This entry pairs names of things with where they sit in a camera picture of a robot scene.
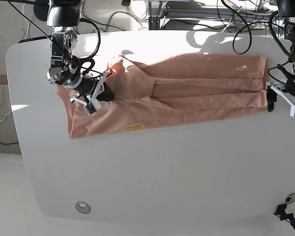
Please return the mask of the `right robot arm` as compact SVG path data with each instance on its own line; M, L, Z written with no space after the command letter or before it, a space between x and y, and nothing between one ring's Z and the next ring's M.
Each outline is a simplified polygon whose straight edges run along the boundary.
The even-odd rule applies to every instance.
M82 2L80 0L50 0L47 14L47 25L54 29L51 36L50 49L52 52L48 79L55 86L63 86L78 93L77 97L89 103L92 98L99 101L113 101L114 95L105 84L105 76L111 72L96 72L90 76L95 66L94 56L99 51L101 35L98 26L86 18L80 17ZM72 54L77 45L77 34L74 27L80 22L93 25L97 43L94 51L85 58Z

